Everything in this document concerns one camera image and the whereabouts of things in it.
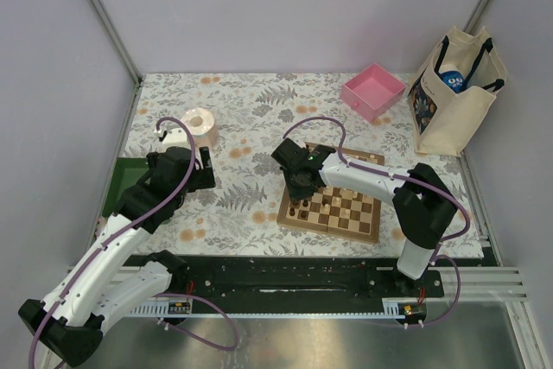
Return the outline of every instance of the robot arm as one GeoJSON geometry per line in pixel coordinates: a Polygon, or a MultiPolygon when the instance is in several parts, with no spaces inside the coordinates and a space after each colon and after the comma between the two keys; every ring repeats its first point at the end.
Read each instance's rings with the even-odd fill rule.
{"type": "MultiPolygon", "coordinates": [[[[333,186],[369,194],[394,206],[406,237],[397,268],[412,279],[420,278],[426,270],[440,238],[457,211],[450,201],[440,195],[394,178],[394,175],[409,176],[449,194],[435,171],[423,163],[418,163],[411,170],[378,166],[388,175],[377,175],[347,166],[334,148],[318,145],[310,150],[307,146],[298,146],[289,138],[276,148],[272,157],[281,165],[292,200],[308,198],[322,186],[333,186]]],[[[369,162],[355,160],[355,163],[375,167],[369,162]]]]}
{"type": "Polygon", "coordinates": [[[113,215],[73,271],[42,301],[29,299],[20,307],[20,317],[34,334],[47,312],[60,301],[40,339],[68,365],[78,366],[87,360],[104,334],[136,306],[169,288],[182,289],[186,286],[186,263],[170,252],[162,251],[150,255],[150,262],[133,277],[107,290],[109,282],[127,258],[181,207],[187,192],[215,186],[207,148],[200,148],[202,164],[196,166],[174,199],[138,227],[131,228],[111,244],[107,242],[124,226],[158,206],[176,189],[191,157],[194,155],[190,150],[178,147],[169,148],[161,154],[148,154],[148,172],[136,185],[123,192],[113,215]],[[84,263],[87,267],[83,270],[81,265],[84,263]],[[61,292],[78,270],[83,271],[61,299],[61,292]]]}

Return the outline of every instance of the gray wall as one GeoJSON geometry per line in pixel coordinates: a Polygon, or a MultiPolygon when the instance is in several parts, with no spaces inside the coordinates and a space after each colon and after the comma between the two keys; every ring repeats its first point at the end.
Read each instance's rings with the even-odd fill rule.
{"type": "Polygon", "coordinates": [[[104,0],[143,73],[414,70],[478,0],[104,0]]]}
{"type": "Polygon", "coordinates": [[[553,0],[495,0],[484,19],[509,86],[469,145],[507,264],[522,271],[553,355],[553,0]]]}
{"type": "Polygon", "coordinates": [[[0,0],[0,356],[89,242],[133,85],[86,0],[0,0]]]}

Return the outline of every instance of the canvas tote bag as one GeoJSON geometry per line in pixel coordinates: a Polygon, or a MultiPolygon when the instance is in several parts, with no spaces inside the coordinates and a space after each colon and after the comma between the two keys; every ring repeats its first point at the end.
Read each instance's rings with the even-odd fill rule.
{"type": "Polygon", "coordinates": [[[505,85],[507,72],[492,38],[452,28],[419,68],[408,87],[415,150],[459,156],[505,85]],[[440,68],[454,65],[465,77],[455,93],[440,77],[440,68]]]}

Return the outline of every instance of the floral tablecloth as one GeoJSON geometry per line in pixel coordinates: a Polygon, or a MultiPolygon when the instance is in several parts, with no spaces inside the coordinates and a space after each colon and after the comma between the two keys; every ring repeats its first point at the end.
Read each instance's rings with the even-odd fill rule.
{"type": "MultiPolygon", "coordinates": [[[[180,118],[191,108],[207,108],[219,125],[219,142],[212,151],[217,187],[189,194],[174,218],[160,226],[138,253],[168,249],[178,254],[398,257],[404,235],[393,208],[386,205],[382,206],[380,241],[376,245],[277,224],[284,179],[270,154],[293,123],[314,115],[338,118],[347,130],[345,147],[384,155],[387,166],[409,168],[417,162],[433,166],[452,194],[468,207],[459,161],[414,152],[406,99],[372,124],[341,102],[341,86],[352,76],[149,74],[143,82],[123,156],[142,157],[157,150],[154,125],[158,118],[180,118]]],[[[333,124],[312,122],[298,128],[291,137],[337,145],[340,133],[333,124]]],[[[462,226],[458,214],[449,232],[459,231],[462,226]]],[[[482,257],[475,227],[463,238],[448,242],[442,252],[454,257],[482,257]]]]}

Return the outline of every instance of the chessboard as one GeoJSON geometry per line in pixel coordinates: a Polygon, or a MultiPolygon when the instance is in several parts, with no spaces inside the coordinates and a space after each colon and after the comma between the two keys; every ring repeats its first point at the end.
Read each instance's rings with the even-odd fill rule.
{"type": "MultiPolygon", "coordinates": [[[[306,143],[314,148],[317,144],[306,143]]],[[[357,150],[342,153],[364,162],[384,166],[384,156],[357,150]]],[[[290,200],[288,189],[276,222],[305,231],[376,244],[380,225],[380,200],[347,189],[325,187],[304,200],[290,200]]]]}

